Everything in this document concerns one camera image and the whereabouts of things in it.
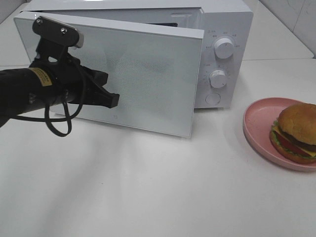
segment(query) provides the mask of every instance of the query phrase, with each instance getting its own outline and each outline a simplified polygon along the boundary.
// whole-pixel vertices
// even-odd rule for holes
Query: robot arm
[[[56,135],[71,132],[71,119],[83,105],[113,108],[119,95],[103,88],[108,74],[80,65],[80,60],[68,53],[68,47],[81,47],[83,35],[74,27],[39,17],[33,31],[40,35],[37,56],[28,68],[0,71],[0,127],[9,119],[45,122]],[[78,104],[70,115],[67,103]],[[49,107],[63,104],[65,118],[49,118]],[[44,118],[29,118],[20,114],[45,108]],[[52,122],[66,121],[68,132],[61,133]]]

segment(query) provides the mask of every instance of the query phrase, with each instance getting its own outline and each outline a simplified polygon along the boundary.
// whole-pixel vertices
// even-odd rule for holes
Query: cheese slice
[[[284,139],[286,139],[287,141],[291,142],[290,140],[288,140],[286,137],[283,136],[283,134],[281,133],[280,129],[278,126],[273,126],[272,130],[274,132],[277,132],[279,135],[281,135]],[[299,149],[301,149],[302,151],[306,152],[307,154],[309,154],[310,156],[312,157],[315,157],[316,156],[316,152],[311,152],[309,150],[306,150],[304,148],[301,148],[300,146],[297,146],[295,144],[293,144],[294,146],[298,147]]]

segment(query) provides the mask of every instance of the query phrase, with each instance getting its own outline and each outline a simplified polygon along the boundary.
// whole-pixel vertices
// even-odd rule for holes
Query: screw
[[[60,29],[60,31],[61,31],[61,33],[63,33],[63,34],[67,33],[67,29],[66,29],[66,28],[64,28],[64,27],[63,27],[63,28],[61,28],[61,29]]]
[[[34,103],[35,100],[36,100],[36,95],[30,93],[30,94],[29,94],[29,104]]]
[[[67,99],[67,98],[68,98],[68,95],[69,95],[69,91],[68,91],[68,90],[65,90],[64,92],[65,92],[64,98]]]
[[[41,25],[41,24],[43,23],[43,20],[38,18],[38,19],[36,20],[36,23],[37,23],[38,25]]]

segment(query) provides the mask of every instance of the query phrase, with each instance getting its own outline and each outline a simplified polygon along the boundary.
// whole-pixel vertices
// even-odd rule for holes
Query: white wall
[[[243,0],[245,4],[254,12],[259,0]]]
[[[316,0],[260,0],[316,55]]]
[[[0,23],[26,0],[0,0]]]

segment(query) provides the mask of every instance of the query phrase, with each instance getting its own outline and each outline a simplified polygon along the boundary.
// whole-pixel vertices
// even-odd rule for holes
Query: pink plate
[[[270,161],[289,169],[316,171],[316,163],[295,163],[278,153],[269,140],[271,126],[281,111],[299,102],[286,98],[266,98],[252,103],[243,116],[243,131],[250,145]]]

